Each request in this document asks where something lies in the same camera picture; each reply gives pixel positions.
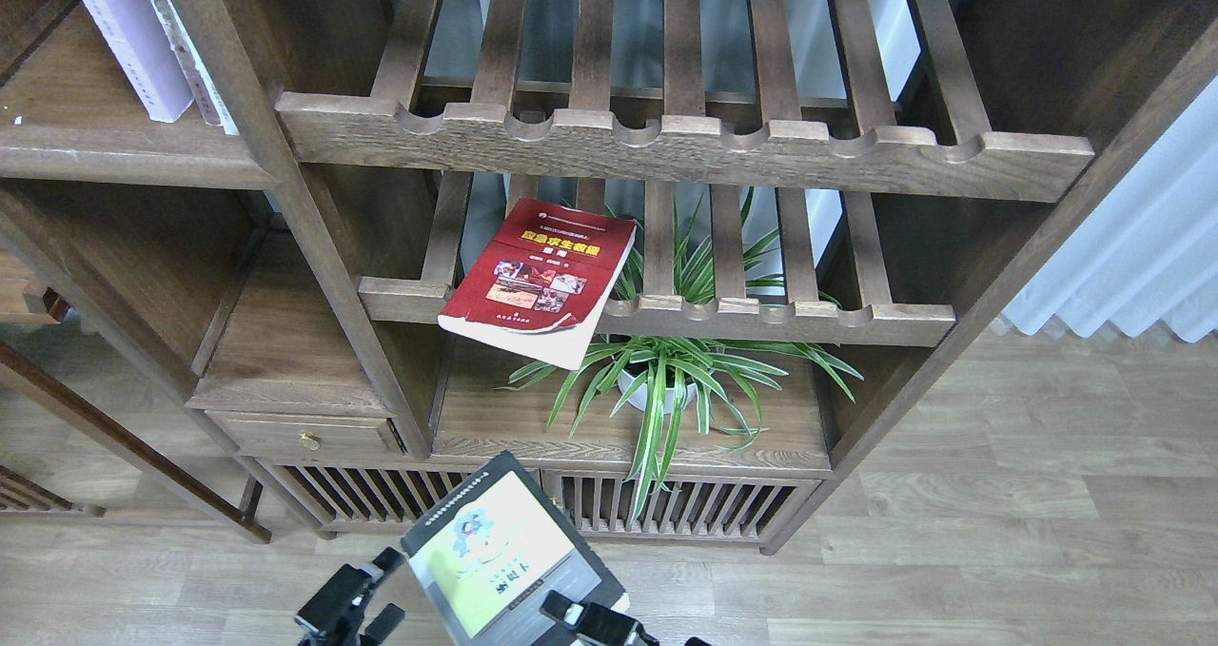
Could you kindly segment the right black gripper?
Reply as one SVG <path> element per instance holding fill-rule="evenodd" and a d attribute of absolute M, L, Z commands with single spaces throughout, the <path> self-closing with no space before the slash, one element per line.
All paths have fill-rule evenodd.
<path fill-rule="evenodd" d="M 583 645 L 658 645 L 644 625 L 625 613 L 603 605 L 583 603 L 548 591 L 540 612 L 566 633 L 576 633 Z"/>

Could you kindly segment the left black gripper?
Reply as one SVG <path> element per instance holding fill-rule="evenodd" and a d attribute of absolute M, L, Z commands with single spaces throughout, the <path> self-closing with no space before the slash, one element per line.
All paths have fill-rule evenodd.
<path fill-rule="evenodd" d="M 387 603 L 361 633 L 364 600 L 404 561 L 400 550 L 386 546 L 365 567 L 343 566 L 336 570 L 295 616 L 296 624 L 304 629 L 298 645 L 380 646 L 387 641 L 404 620 L 406 609 Z"/>

